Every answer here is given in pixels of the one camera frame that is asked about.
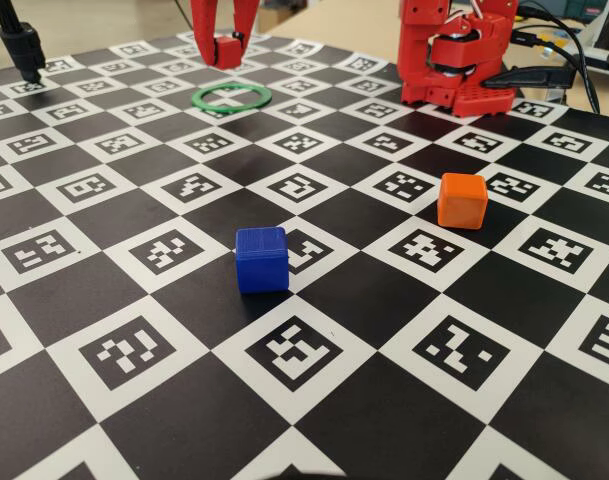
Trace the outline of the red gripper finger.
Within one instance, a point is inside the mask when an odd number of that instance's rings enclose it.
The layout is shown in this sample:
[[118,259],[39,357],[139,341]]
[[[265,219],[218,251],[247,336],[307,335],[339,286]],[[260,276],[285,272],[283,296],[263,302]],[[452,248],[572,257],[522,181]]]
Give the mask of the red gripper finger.
[[238,41],[240,46],[240,55],[243,55],[248,46],[260,1],[234,0],[233,4],[234,30],[232,36]]
[[204,62],[209,66],[216,64],[215,20],[217,0],[191,0],[193,32],[196,45]]

